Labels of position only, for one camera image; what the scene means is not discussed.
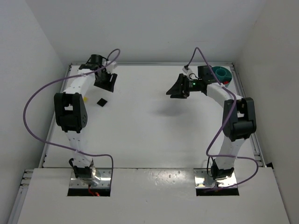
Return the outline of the black lego plate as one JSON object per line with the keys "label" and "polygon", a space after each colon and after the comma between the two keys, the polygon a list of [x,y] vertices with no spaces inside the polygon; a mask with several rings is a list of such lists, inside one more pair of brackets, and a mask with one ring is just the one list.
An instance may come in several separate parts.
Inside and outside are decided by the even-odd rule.
{"label": "black lego plate", "polygon": [[97,105],[104,107],[107,104],[107,100],[101,98],[98,102]]}

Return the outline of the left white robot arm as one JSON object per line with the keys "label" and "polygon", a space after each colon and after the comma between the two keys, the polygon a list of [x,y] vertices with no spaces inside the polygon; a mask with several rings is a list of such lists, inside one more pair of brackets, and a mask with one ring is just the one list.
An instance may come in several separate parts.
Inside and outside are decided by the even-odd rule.
{"label": "left white robot arm", "polygon": [[113,92],[117,74],[114,73],[115,61],[104,59],[100,55],[91,55],[78,69],[78,74],[70,86],[54,95],[56,123],[66,133],[73,157],[69,160],[75,177],[94,185],[96,168],[93,158],[86,155],[83,130],[88,123],[84,96],[91,86]]}

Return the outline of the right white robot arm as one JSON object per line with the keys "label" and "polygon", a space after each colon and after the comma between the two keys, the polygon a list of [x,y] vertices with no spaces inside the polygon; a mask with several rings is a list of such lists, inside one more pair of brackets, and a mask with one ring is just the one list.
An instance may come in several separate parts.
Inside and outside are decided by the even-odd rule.
{"label": "right white robot arm", "polygon": [[175,84],[167,91],[170,98],[186,99],[191,92],[201,92],[212,98],[223,108],[222,125],[219,132],[224,140],[218,155],[210,155],[211,177],[221,180],[231,177],[235,159],[241,146],[256,131],[255,105],[252,98],[243,98],[228,90],[232,80],[228,69],[220,66],[199,66],[198,73],[185,66]]}

